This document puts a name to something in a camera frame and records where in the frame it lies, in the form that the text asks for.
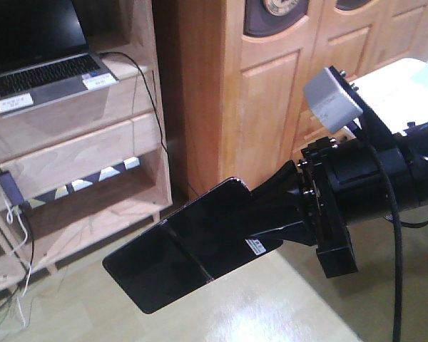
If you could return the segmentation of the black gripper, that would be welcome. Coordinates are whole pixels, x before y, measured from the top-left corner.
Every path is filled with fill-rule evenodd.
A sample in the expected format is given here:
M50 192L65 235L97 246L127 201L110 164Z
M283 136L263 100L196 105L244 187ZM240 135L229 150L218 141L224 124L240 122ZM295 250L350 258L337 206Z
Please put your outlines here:
M293 160L251 192L252 202L221 220L244 239L317 243L317 258L328 278L355 273L348 226L405 208L407 165L396 144L368 145L358 139L339 144L320 138L302 149L302 171L315 189L317 243L301 174Z

